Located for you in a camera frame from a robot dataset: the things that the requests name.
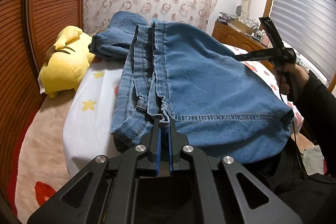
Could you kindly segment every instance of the yellow star pattern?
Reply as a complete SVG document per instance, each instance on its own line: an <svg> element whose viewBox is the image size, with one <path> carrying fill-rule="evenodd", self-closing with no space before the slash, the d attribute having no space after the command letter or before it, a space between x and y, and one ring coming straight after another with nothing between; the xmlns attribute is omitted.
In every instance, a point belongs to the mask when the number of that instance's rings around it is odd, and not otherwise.
<svg viewBox="0 0 336 224"><path fill-rule="evenodd" d="M104 71L99 71L95 72L93 75L98 79L99 77L104 77L105 72Z"/></svg>
<svg viewBox="0 0 336 224"><path fill-rule="evenodd" d="M82 102L82 103L83 103L82 111L87 111L88 109L90 109L90 110L95 110L94 105L95 105L97 102L92 102L92 100L88 100L87 102Z"/></svg>

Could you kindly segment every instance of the metal screw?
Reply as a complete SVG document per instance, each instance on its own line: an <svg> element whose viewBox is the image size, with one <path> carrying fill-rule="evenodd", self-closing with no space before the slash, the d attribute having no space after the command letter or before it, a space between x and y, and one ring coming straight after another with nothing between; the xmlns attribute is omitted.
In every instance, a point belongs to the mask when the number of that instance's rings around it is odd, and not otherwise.
<svg viewBox="0 0 336 224"><path fill-rule="evenodd" d="M106 161L106 157L105 156L98 156L98 157L96 157L96 163L98 163L98 164L102 164L105 161Z"/></svg>
<svg viewBox="0 0 336 224"><path fill-rule="evenodd" d="M232 157L230 157L230 156L225 156L225 157L223 158L223 161L224 161L226 164L232 164L235 160L234 160Z"/></svg>
<svg viewBox="0 0 336 224"><path fill-rule="evenodd" d="M140 145L137 145L137 146L135 147L135 149L136 149L136 151L138 151L138 152L143 152L143 151L146 150L146 147L145 147L144 145L140 144Z"/></svg>
<svg viewBox="0 0 336 224"><path fill-rule="evenodd" d="M191 146L191 145L185 145L183 147L183 150L187 153L190 153L190 152L193 152L194 151L194 148Z"/></svg>

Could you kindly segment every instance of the blue gripper pad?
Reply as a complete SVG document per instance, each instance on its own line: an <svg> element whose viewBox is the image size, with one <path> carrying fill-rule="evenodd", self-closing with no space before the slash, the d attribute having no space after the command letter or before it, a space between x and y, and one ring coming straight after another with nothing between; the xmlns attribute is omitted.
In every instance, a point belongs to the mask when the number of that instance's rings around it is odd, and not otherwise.
<svg viewBox="0 0 336 224"><path fill-rule="evenodd" d="M170 127L168 129L168 146L169 146L169 171L170 171L170 175L172 175L173 174L173 150L171 147Z"/></svg>
<svg viewBox="0 0 336 224"><path fill-rule="evenodd" d="M157 133L156 166L155 166L156 175L159 174L160 160L161 160L161 128L159 128L159 131Z"/></svg>

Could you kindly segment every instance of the cardboard box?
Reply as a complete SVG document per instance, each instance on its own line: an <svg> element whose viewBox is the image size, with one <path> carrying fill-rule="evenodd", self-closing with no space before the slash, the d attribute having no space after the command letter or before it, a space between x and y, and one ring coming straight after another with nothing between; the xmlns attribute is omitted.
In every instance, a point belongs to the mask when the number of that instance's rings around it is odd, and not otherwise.
<svg viewBox="0 0 336 224"><path fill-rule="evenodd" d="M260 43L266 47L268 47L268 45L271 43L268 36L265 33L261 36Z"/></svg>
<svg viewBox="0 0 336 224"><path fill-rule="evenodd" d="M249 26L240 22L238 19L235 19L233 22L231 22L231 24L237 29L241 30L242 33L252 34L253 32L255 32L255 29L251 29Z"/></svg>

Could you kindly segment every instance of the white bedsheet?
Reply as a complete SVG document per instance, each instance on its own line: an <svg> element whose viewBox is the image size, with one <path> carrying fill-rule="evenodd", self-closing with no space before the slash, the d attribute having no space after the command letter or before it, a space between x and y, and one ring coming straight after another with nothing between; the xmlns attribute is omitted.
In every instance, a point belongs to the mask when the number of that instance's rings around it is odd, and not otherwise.
<svg viewBox="0 0 336 224"><path fill-rule="evenodd" d="M245 50L226 46L236 54L247 53ZM259 75L280 99L277 82L264 65L254 61L243 63ZM100 63L92 63L78 88L63 128L64 154L71 176L98 155L119 155L110 134L110 124L122 68L123 63L116 61L102 60ZM298 133L303 117L294 105L287 102L286 96L283 99L293 108L294 125Z"/></svg>

